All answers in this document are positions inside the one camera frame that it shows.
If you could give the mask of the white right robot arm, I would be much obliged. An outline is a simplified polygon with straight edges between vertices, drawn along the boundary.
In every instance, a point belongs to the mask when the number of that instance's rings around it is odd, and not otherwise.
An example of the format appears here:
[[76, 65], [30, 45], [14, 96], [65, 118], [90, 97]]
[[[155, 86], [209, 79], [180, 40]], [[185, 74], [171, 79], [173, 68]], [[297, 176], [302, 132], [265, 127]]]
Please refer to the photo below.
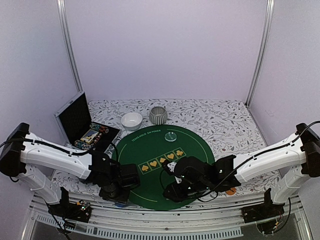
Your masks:
[[176, 203], [225, 192], [265, 173], [290, 167], [265, 192], [266, 200], [258, 208], [262, 218], [269, 218], [305, 182], [320, 176], [320, 137], [310, 125], [300, 123], [295, 133], [261, 150], [229, 155], [212, 164], [186, 156], [177, 162], [166, 160], [162, 167], [175, 177], [163, 190], [163, 196]]

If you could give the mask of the orange big blind button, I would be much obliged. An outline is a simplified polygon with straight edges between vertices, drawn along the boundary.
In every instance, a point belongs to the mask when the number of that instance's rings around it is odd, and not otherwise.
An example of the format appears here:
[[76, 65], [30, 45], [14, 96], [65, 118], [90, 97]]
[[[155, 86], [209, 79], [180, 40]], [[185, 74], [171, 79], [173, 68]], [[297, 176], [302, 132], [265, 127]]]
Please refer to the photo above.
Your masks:
[[231, 187], [229, 190], [227, 190], [225, 193], [229, 196], [234, 195], [237, 192], [237, 189], [235, 187]]

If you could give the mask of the clear acrylic dealer button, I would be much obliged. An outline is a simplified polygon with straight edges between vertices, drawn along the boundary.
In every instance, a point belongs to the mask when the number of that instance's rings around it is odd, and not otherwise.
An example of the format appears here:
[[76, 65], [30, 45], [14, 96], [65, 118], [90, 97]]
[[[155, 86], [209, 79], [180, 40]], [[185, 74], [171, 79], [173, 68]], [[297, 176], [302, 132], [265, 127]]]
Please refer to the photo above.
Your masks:
[[174, 142], [177, 140], [177, 134], [175, 132], [169, 131], [164, 135], [164, 139], [168, 142]]

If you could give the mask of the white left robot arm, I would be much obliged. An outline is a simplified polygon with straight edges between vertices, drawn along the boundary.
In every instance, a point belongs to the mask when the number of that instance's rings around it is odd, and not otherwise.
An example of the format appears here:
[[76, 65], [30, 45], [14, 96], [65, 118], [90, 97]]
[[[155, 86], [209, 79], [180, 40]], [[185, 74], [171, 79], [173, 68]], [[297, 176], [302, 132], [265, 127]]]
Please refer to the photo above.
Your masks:
[[27, 123], [20, 123], [1, 143], [0, 171], [7, 177], [28, 184], [63, 216], [74, 213], [68, 192], [53, 184], [37, 166], [69, 173], [86, 184], [97, 185], [104, 200], [126, 204], [130, 191], [140, 185], [138, 168], [134, 163], [120, 164], [95, 147], [76, 150], [46, 141], [29, 131]]

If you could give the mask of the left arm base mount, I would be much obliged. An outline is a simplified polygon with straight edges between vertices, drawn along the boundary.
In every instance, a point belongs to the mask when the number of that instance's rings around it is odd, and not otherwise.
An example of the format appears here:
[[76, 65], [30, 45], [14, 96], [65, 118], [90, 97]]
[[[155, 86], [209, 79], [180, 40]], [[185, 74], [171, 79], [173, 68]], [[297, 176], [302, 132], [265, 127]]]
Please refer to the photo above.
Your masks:
[[54, 216], [61, 217], [67, 220], [88, 223], [91, 217], [92, 208], [89, 204], [85, 203], [71, 203], [66, 204], [48, 204], [48, 212]]

